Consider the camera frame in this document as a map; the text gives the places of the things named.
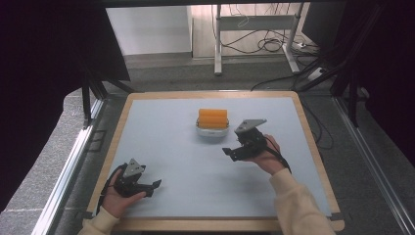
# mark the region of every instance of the hand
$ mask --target hand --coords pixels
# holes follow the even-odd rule
[[[110,186],[108,187],[107,194],[105,195],[103,202],[103,208],[112,216],[117,218],[121,218],[129,206],[146,197],[146,192],[135,194],[129,198],[121,197],[121,195],[119,195],[119,193],[113,187],[115,180],[120,174],[121,169],[119,169],[111,179]]]
[[[280,152],[280,146],[277,144],[272,135],[264,134],[263,136],[266,138],[266,145],[268,148]],[[246,161],[256,163],[261,169],[271,175],[274,175],[276,172],[284,169],[284,166],[277,160],[277,158],[265,150],[254,158],[246,159]]]

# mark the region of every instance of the aluminum rail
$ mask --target aluminum rail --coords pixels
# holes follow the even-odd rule
[[[39,219],[37,220],[36,225],[34,226],[34,229],[31,232],[32,235],[43,235],[48,233],[52,225],[52,222],[55,218],[56,211],[58,210],[62,198],[64,197],[65,192],[67,191],[73,172],[85,148],[85,144],[87,143],[91,135],[92,129],[94,128],[96,117],[100,113],[103,104],[104,101],[96,100],[94,105],[92,106],[92,122],[87,128],[82,129],[79,132],[78,137],[76,138],[76,141],[70,151],[67,162],[65,163],[64,168],[61,172],[61,175],[59,176],[57,183],[55,184],[55,187],[52,190],[52,193],[49,196],[48,201],[46,202],[42,214],[39,216]]]
[[[414,222],[409,216],[409,213],[407,212],[405,205],[399,199],[399,196],[396,194],[391,183],[388,181],[388,178],[386,177],[384,171],[382,170],[381,166],[376,160],[376,156],[371,151],[359,128],[354,127],[353,123],[348,118],[348,115],[346,113],[347,107],[345,103],[343,102],[343,100],[341,100],[341,98],[334,99],[339,113],[341,114],[342,119],[345,122],[346,127],[349,133],[351,134],[353,141],[357,145],[357,148],[360,154],[362,155],[364,161],[366,162],[366,165],[368,166],[370,172],[372,173],[375,182],[378,184],[378,187],[381,190],[381,193],[383,194],[385,201],[390,207],[393,216],[399,224],[400,229],[405,235],[415,234]]]

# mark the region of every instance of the sleeve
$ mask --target sleeve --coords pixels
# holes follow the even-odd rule
[[[314,197],[287,169],[275,173],[270,182],[277,195],[274,206],[284,235],[335,234]]]
[[[111,233],[114,225],[119,222],[119,218],[112,216],[103,207],[100,212],[92,219],[85,219],[82,223],[83,228],[78,235],[107,235]]]

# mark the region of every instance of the orange object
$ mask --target orange object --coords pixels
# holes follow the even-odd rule
[[[198,127],[204,129],[225,129],[228,127],[227,110],[199,109]]]
[[[201,116],[215,116],[215,117],[228,117],[227,110],[210,110],[210,109],[199,109],[199,117]]]
[[[222,124],[228,121],[226,117],[199,116],[199,123]]]

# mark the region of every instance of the wall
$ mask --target wall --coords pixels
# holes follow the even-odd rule
[[[107,9],[122,55],[192,51],[190,7]]]

